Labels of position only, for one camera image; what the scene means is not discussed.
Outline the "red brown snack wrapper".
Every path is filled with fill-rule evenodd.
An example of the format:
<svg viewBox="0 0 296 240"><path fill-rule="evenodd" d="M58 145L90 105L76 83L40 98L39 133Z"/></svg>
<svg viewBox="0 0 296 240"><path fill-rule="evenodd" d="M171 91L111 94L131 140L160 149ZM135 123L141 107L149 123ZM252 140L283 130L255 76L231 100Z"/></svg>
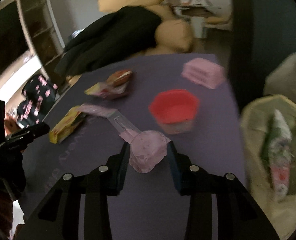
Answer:
<svg viewBox="0 0 296 240"><path fill-rule="evenodd" d="M118 70L105 81L86 89L85 94L107 100L124 97L130 91L133 76L134 73L130 69Z"/></svg>

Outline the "red pink plastic cup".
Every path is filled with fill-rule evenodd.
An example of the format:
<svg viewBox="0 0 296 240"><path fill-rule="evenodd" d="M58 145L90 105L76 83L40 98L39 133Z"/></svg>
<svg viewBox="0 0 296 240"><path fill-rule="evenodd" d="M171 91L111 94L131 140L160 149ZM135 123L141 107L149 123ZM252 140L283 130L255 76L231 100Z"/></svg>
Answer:
<svg viewBox="0 0 296 240"><path fill-rule="evenodd" d="M173 135L192 130L199 106L199 99L189 91L173 89L157 94L148 109L160 128Z"/></svg>

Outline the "tan cushioned chair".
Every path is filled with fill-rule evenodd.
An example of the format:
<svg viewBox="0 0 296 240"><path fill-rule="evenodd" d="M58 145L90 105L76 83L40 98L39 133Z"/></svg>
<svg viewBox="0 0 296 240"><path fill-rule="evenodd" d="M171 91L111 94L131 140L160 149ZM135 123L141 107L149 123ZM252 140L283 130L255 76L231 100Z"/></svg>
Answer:
<svg viewBox="0 0 296 240"><path fill-rule="evenodd" d="M99 11L105 15L117 12L123 7L144 7L161 17L162 23L155 31L156 47L134 54L160 55L173 53L188 53L192 50L193 35L191 26L177 18L163 0L98 0Z"/></svg>

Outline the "white cloth covered seat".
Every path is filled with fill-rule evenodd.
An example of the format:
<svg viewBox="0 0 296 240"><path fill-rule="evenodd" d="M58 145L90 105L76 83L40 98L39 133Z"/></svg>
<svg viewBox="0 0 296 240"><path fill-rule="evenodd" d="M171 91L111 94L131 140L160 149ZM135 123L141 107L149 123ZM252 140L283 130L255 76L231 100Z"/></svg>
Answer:
<svg viewBox="0 0 296 240"><path fill-rule="evenodd" d="M281 94L296 104L296 53L290 54L265 79L264 95Z"/></svg>

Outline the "pink plastic wrapper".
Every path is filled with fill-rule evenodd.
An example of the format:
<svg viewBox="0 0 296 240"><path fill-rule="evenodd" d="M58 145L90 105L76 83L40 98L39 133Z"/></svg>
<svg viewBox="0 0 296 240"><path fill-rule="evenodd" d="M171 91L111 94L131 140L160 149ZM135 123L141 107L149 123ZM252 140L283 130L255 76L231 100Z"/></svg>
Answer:
<svg viewBox="0 0 296 240"><path fill-rule="evenodd" d="M140 131L117 109L83 104L80 110L86 114L106 118L119 136L130 144L130 165L138 173L148 173L167 155L170 139L160 131Z"/></svg>

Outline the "white refrigerator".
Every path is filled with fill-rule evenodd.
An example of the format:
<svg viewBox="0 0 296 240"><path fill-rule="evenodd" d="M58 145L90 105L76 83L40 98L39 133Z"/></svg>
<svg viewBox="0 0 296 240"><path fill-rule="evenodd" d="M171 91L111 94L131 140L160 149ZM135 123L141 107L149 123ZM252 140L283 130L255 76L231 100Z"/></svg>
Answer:
<svg viewBox="0 0 296 240"><path fill-rule="evenodd" d="M178 16L195 28L232 31L231 0L164 0Z"/></svg>

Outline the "green white snack packet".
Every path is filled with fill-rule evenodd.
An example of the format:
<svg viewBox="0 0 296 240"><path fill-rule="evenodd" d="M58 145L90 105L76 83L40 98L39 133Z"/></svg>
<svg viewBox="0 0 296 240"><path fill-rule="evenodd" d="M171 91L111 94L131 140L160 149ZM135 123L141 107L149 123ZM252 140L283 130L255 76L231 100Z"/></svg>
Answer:
<svg viewBox="0 0 296 240"><path fill-rule="evenodd" d="M273 199L282 201L288 194L290 185L290 165L292 163L292 133L282 113L275 109L269 122L261 158L273 189Z"/></svg>

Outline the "wooden shelf unit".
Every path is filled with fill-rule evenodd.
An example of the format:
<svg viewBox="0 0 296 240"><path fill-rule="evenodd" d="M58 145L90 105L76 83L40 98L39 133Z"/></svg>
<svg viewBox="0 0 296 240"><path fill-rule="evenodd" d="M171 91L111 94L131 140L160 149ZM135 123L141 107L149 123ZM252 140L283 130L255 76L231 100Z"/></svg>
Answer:
<svg viewBox="0 0 296 240"><path fill-rule="evenodd" d="M29 49L41 62L41 72L59 87L63 86L65 78L55 73L63 54L63 41L50 1L18 0L18 12Z"/></svg>

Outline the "black jacket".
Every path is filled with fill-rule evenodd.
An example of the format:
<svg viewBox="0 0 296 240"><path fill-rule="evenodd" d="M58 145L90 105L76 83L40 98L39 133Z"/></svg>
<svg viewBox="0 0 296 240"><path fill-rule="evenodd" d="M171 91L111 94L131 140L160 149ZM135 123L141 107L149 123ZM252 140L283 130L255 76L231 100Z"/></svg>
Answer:
<svg viewBox="0 0 296 240"><path fill-rule="evenodd" d="M68 42L55 72L81 75L154 48L161 23L160 16L140 6L107 14Z"/></svg>

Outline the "pink slotted box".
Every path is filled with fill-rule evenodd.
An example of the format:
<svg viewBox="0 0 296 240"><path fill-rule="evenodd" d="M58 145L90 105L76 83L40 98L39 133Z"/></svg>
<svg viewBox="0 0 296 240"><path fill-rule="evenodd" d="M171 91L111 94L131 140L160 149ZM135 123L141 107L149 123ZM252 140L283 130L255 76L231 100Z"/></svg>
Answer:
<svg viewBox="0 0 296 240"><path fill-rule="evenodd" d="M225 69L222 66L203 58L195 58L184 63L181 76L208 89L216 89L226 80Z"/></svg>

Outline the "black pink patterned bag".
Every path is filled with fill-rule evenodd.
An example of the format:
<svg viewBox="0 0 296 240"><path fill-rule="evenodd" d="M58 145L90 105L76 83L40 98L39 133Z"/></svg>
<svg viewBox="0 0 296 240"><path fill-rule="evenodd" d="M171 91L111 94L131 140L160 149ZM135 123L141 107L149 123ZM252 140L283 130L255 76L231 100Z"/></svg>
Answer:
<svg viewBox="0 0 296 240"><path fill-rule="evenodd" d="M42 74L32 76L22 89L25 100L17 107L17 124L29 127L42 122L55 103L57 90Z"/></svg>

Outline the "yellow red snack bag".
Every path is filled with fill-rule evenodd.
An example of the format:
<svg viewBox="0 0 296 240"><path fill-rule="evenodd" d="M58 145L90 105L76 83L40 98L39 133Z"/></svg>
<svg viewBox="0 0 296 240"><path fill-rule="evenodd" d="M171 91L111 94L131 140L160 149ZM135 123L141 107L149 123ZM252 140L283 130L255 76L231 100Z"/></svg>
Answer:
<svg viewBox="0 0 296 240"><path fill-rule="evenodd" d="M49 132L52 144L60 144L68 138L85 120L87 114L80 110L80 106L72 107L68 113Z"/></svg>

